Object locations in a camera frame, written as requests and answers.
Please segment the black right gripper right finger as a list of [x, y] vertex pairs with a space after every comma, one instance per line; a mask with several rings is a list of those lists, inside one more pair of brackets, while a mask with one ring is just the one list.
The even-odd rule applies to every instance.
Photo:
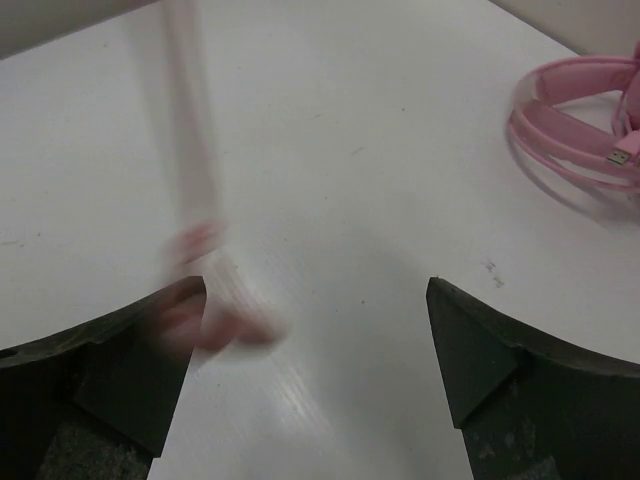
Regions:
[[639, 367], [511, 318], [433, 277], [426, 303], [476, 479], [636, 479]]

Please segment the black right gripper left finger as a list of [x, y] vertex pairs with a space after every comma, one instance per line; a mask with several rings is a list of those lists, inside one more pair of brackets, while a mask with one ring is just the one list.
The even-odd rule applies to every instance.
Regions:
[[148, 477], [189, 365], [152, 340], [154, 301], [2, 349], [2, 478]]

